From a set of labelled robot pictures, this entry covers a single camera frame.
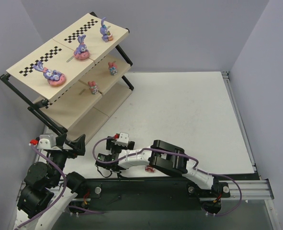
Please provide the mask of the purple bunny holding cupcake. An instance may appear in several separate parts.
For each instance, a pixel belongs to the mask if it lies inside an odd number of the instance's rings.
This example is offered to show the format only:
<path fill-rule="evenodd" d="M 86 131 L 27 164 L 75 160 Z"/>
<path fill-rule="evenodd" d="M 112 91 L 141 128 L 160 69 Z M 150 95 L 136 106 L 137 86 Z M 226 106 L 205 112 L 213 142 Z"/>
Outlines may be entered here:
<path fill-rule="evenodd" d="M 104 42 L 109 42 L 109 41 L 113 41 L 113 35 L 112 33 L 109 31 L 109 26 L 107 27 L 104 22 L 105 22 L 106 18 L 103 17 L 101 19 L 101 27 L 100 27 L 100 33 L 102 35 L 102 40 Z"/>

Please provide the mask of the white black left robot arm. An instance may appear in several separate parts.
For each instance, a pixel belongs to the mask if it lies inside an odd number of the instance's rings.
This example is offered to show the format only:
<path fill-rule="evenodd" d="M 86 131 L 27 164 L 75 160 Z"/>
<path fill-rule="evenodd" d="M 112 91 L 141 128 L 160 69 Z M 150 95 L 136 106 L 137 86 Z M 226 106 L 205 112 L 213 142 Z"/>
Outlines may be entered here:
<path fill-rule="evenodd" d="M 29 142 L 45 162 L 35 162 L 28 169 L 17 203 L 14 229 L 50 230 L 74 198 L 88 198 L 86 179 L 77 172 L 63 172 L 67 159 L 85 154 L 85 138 L 83 134 L 69 141 L 67 134 L 58 137 L 43 134 Z"/>

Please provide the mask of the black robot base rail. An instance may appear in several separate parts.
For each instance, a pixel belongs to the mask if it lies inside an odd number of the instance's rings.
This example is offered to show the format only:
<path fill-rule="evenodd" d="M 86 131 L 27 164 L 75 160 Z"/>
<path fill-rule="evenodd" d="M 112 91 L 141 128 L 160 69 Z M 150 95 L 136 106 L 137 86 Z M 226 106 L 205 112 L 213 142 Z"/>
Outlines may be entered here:
<path fill-rule="evenodd" d="M 108 211 L 190 211 L 209 207 L 217 213 L 221 199 L 229 198 L 226 182 L 214 181 L 211 190 L 202 190 L 186 178 L 74 179 L 77 196 L 69 202 L 71 212 Z"/>

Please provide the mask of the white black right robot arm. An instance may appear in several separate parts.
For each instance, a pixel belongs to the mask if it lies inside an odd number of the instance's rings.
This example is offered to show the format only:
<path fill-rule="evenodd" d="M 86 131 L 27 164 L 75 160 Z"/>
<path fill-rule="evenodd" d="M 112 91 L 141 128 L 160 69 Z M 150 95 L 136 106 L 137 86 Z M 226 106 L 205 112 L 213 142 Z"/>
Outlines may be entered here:
<path fill-rule="evenodd" d="M 229 193 L 228 185 L 222 184 L 219 179 L 198 168 L 199 161 L 185 154 L 184 149 L 162 140 L 154 140 L 149 147 L 134 149 L 135 143 L 128 137 L 107 137 L 106 149 L 110 154 L 95 155 L 92 150 L 95 165 L 115 173 L 128 170 L 136 166 L 149 166 L 170 177 L 185 177 L 205 191 L 216 192 L 218 195 Z"/>

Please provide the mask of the pink figure flower wreath toy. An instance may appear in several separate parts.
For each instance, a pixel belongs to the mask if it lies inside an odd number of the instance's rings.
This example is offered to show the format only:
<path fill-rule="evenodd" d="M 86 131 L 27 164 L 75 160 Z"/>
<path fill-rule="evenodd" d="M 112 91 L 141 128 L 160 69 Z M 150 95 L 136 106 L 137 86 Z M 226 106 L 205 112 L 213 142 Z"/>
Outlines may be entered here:
<path fill-rule="evenodd" d="M 92 94 L 97 94 L 99 92 L 98 85 L 95 81 L 89 81 L 88 86 Z"/>

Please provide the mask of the pink figure blue sunglasses toy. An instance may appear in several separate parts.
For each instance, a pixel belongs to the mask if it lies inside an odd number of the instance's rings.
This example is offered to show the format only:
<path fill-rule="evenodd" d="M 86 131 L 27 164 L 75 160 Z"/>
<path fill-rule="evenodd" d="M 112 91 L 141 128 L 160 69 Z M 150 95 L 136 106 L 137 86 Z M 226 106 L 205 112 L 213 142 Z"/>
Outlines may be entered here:
<path fill-rule="evenodd" d="M 112 76 L 117 75 L 117 73 L 118 73 L 117 68 L 118 67 L 117 67 L 116 61 L 108 63 L 108 69 L 109 69 L 109 72 Z"/>

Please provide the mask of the strawberry cake slice toy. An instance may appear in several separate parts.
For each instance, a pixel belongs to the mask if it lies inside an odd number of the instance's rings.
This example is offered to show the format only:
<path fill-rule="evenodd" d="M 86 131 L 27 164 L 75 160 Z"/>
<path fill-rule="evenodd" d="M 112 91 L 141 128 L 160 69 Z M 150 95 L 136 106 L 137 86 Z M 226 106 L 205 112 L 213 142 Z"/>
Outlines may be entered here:
<path fill-rule="evenodd" d="M 148 172 L 148 173 L 154 173 L 155 172 L 155 169 L 151 166 L 146 166 L 145 167 L 145 171 Z"/>

